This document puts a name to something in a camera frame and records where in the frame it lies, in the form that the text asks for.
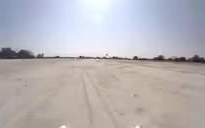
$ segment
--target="white sand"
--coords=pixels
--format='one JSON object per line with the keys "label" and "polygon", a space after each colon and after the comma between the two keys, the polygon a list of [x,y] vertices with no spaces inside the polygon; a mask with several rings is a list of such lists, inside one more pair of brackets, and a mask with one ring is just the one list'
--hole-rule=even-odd
{"label": "white sand", "polygon": [[205,64],[0,60],[0,128],[205,128]]}

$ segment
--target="tree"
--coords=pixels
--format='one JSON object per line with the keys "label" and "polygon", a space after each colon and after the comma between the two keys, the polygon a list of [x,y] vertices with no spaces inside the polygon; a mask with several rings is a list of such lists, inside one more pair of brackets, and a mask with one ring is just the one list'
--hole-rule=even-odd
{"label": "tree", "polygon": [[37,58],[43,58],[44,57],[44,53],[38,54]]}
{"label": "tree", "polygon": [[17,57],[18,58],[34,58],[34,55],[31,51],[22,49],[17,53]]}
{"label": "tree", "polygon": [[154,57],[153,59],[154,59],[154,60],[164,60],[165,57],[164,57],[163,55],[159,55],[159,56],[157,56],[157,57]]}
{"label": "tree", "polygon": [[194,56],[191,58],[191,61],[192,61],[192,62],[200,62],[200,57],[199,57],[199,55],[194,55]]}
{"label": "tree", "polygon": [[138,56],[133,57],[133,60],[138,60],[138,59],[139,59]]}
{"label": "tree", "polygon": [[199,59],[200,59],[201,63],[205,63],[205,58],[204,57],[200,57]]}
{"label": "tree", "polygon": [[16,51],[11,48],[2,48],[2,51],[0,52],[1,58],[15,58],[16,56]]}
{"label": "tree", "polygon": [[183,62],[183,61],[186,61],[187,58],[186,57],[174,57],[173,60]]}

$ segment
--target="sun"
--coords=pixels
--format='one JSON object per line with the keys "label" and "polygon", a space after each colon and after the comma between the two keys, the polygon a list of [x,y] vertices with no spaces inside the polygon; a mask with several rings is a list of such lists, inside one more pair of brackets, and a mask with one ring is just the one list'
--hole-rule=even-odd
{"label": "sun", "polygon": [[106,10],[112,4],[112,0],[85,0],[88,7],[96,10]]}

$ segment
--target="hazy sky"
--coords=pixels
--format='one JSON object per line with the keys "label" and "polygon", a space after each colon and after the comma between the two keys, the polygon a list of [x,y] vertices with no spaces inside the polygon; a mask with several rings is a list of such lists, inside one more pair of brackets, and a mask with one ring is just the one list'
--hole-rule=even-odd
{"label": "hazy sky", "polygon": [[0,0],[0,47],[205,56],[205,0]]}

